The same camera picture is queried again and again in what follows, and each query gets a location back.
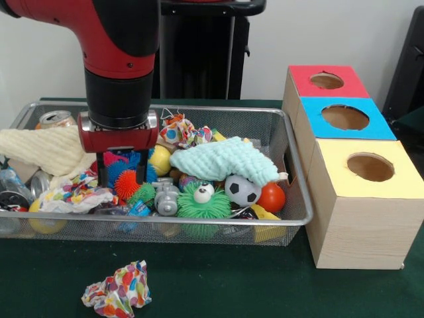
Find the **yellow towel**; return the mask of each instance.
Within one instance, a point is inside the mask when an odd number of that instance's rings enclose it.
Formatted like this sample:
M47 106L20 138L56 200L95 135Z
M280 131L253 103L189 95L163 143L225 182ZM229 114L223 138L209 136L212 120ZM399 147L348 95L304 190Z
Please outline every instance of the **yellow towel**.
M95 161L81 146L77 126L37 131L3 129L0 154L26 164L35 164L56 177L73 178Z

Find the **white wall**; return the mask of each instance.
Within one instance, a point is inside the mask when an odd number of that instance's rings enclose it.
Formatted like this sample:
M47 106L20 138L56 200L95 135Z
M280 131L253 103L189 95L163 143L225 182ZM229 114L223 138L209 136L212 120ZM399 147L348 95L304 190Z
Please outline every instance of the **white wall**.
M420 0L268 0L250 18L242 98L281 99L288 64L350 64L381 107ZM64 28L0 15L0 128L41 96L85 95L82 58Z
M383 107L413 11L422 4L268 0L266 12L250 18L242 98L281 99L289 64L348 64Z

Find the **mesh basket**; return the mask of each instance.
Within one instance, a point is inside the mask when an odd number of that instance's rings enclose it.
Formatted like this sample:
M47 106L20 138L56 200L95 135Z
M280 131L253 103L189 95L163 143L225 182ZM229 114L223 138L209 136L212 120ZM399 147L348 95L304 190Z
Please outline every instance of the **mesh basket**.
M249 138L257 149L272 159L279 172L288 172L289 180L280 182L286 193L286 205L277 214L281 221L0 211L0 229L2 225L9 226L9 230L0 231L1 236L22 239L287 246L300 226L311 220L311 200L301 171L292 127L282 111L173 105L153 105L152 108L159 115L163 108L185 113L195 127L214 127L224 136ZM71 111L76 118L80 111L87 110L87 104L59 101L33 103L21 111L12 127L33 129L43 114L55 110Z

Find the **shape sorter box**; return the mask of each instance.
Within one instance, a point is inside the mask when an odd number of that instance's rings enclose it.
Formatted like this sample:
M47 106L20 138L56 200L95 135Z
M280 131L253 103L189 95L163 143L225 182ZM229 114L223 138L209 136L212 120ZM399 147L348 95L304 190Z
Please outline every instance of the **shape sorter box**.
M424 220L424 181L401 142L317 139L307 183L318 268L401 268Z
M302 97L294 133L306 178L316 138L396 140L371 98Z
M301 97L370 96L351 66L289 66L282 109L293 127Z

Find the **circular hole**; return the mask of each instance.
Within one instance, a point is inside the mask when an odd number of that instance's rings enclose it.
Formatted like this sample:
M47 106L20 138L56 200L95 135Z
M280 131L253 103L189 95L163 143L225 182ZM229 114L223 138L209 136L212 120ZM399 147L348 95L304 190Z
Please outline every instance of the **circular hole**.
M374 182L389 180L395 174L393 164L377 154L353 154L347 160L349 170L361 178Z
M370 118L362 111L346 105L332 105L321 112L325 121L331 126L343 129L361 131L370 123Z
M311 81L313 85L323 89L337 89L345 84L339 76L326 72L311 76Z

